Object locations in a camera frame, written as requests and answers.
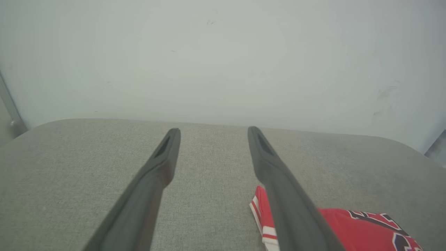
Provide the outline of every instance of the fabric texture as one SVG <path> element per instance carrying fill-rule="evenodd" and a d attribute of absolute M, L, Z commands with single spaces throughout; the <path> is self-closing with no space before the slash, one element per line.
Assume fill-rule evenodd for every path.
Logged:
<path fill-rule="evenodd" d="M 256 193 L 249 203 L 252 214 L 262 235 L 262 242 L 267 251 L 279 251 L 276 228 L 274 226 L 273 214 L 269 206 L 268 196 L 263 187 L 257 186 Z"/>
<path fill-rule="evenodd" d="M 268 251 L 279 251 L 276 229 L 266 190 L 257 186 L 249 204 Z M 422 251 L 418 243 L 386 213 L 345 209 L 318 209 L 346 251 Z"/>
<path fill-rule="evenodd" d="M 73 119 L 0 148 L 0 250 L 82 250 L 170 128 L 182 140 L 152 250 L 262 250 L 247 127 Z M 446 170 L 377 137 L 262 129 L 317 207 L 387 212 L 424 250 L 446 244 Z"/>

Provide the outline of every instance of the gray upholstered seat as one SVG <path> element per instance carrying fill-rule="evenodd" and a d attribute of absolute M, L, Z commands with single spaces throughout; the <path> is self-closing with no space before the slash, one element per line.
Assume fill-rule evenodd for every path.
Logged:
<path fill-rule="evenodd" d="M 152 250 L 261 250 L 247 128 L 51 122 L 0 148 L 0 250 L 81 250 L 169 128 L 182 142 Z M 262 129 L 318 207 L 386 212 L 425 250 L 446 245 L 446 170 L 376 137 Z"/>

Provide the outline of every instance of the red and white fabric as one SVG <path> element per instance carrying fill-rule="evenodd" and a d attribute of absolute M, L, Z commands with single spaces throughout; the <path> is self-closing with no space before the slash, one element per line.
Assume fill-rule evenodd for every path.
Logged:
<path fill-rule="evenodd" d="M 252 214 L 262 235 L 262 242 L 268 251 L 279 251 L 276 229 L 274 228 L 273 215 L 269 207 L 266 191 L 261 186 L 257 186 L 256 194 L 249 203 Z"/>
<path fill-rule="evenodd" d="M 279 251 L 266 191 L 257 186 L 249 204 L 268 251 Z M 318 209 L 346 251 L 422 251 L 420 245 L 387 214 L 343 209 Z"/>

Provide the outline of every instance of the red cloth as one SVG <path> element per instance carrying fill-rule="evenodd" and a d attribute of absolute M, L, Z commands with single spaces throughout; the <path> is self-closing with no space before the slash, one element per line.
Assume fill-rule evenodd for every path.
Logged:
<path fill-rule="evenodd" d="M 267 226 L 269 230 L 274 229 L 265 189 L 258 186 L 254 199 L 256 198 L 261 226 Z M 418 243 L 385 213 L 374 214 L 343 209 L 319 209 L 319 212 L 347 251 L 422 251 Z M 265 236 L 263 231 L 262 237 L 262 241 L 265 237 L 277 239 L 275 230 L 273 236 Z"/>

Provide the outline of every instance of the white stripe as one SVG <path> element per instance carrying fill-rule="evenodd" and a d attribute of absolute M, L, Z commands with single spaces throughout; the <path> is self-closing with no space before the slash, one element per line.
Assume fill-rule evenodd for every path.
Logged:
<path fill-rule="evenodd" d="M 271 239 L 271 238 L 268 238 L 268 237 L 263 237 L 262 238 L 262 242 L 263 243 L 271 243 L 271 244 L 279 245 L 279 242 L 276 239 Z"/>
<path fill-rule="evenodd" d="M 271 243 L 265 243 L 265 248 L 267 251 L 280 251 L 279 245 L 274 245 Z"/>
<path fill-rule="evenodd" d="M 254 209 L 254 206 L 252 205 L 252 203 L 249 203 L 249 207 L 251 208 L 252 214 L 254 215 L 254 219 L 256 220 L 257 227 L 259 228 L 260 234 L 263 234 L 259 218 L 257 217 L 256 210 Z"/>
<path fill-rule="evenodd" d="M 257 196 L 254 195 L 254 199 L 252 199 L 252 201 L 253 201 L 254 204 L 256 205 L 257 211 L 259 211 L 259 214 L 260 214 L 259 200 L 257 199 Z"/>
<path fill-rule="evenodd" d="M 270 226 L 263 226 L 263 234 L 277 236 L 276 229 Z"/>

